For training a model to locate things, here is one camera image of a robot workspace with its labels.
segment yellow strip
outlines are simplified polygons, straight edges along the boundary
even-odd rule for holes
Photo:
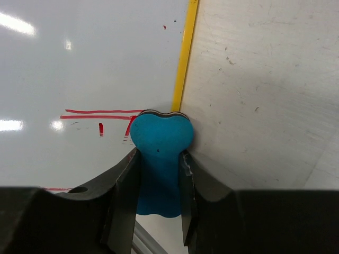
[[[182,93],[184,90],[185,76],[187,65],[189,61],[191,42],[193,37],[195,16],[197,15],[198,0],[190,0],[186,16],[186,25],[184,35],[182,38],[182,46],[180,52],[180,59],[178,64],[178,72],[176,74],[174,94],[172,100],[172,111],[179,111]]]

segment whiteboard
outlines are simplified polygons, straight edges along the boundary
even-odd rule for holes
[[[119,162],[130,119],[171,109],[187,7],[1,0],[0,185],[68,189]]]

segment eraser felt pad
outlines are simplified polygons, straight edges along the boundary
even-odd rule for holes
[[[137,213],[177,217],[181,214],[179,154],[193,139],[190,120],[141,114],[132,123],[131,137],[142,157]]]

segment red marker line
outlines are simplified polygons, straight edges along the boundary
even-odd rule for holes
[[[132,116],[121,115],[62,115],[60,119],[122,119],[131,120]]]
[[[92,111],[80,111],[80,110],[65,110],[68,113],[75,114],[97,114],[97,113],[140,113],[142,110],[92,110]]]
[[[99,123],[99,135],[104,136],[104,125],[102,123]]]
[[[136,115],[132,116],[131,121],[129,121],[127,130],[126,130],[126,133],[125,133],[125,137],[128,137],[128,135],[129,135],[129,133],[130,133],[130,130],[131,130],[132,122],[134,121],[134,119],[135,119],[136,117],[137,117]]]
[[[70,191],[73,188],[43,188],[47,191]]]

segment red line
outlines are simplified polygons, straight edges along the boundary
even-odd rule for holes
[[[131,120],[132,116],[121,115],[62,115],[60,119],[122,119]]]
[[[99,135],[104,136],[104,125],[102,123],[99,123]]]
[[[43,188],[47,191],[70,191],[73,188]]]
[[[129,121],[129,124],[128,124],[128,126],[127,126],[127,130],[126,130],[126,133],[125,133],[125,137],[128,137],[129,132],[130,132],[130,130],[131,130],[132,122],[134,121],[134,119],[135,119],[136,117],[137,117],[136,115],[132,116],[131,121]]]
[[[68,113],[75,114],[97,114],[97,113],[140,113],[142,110],[92,110],[92,111],[80,111],[80,110],[65,110]]]

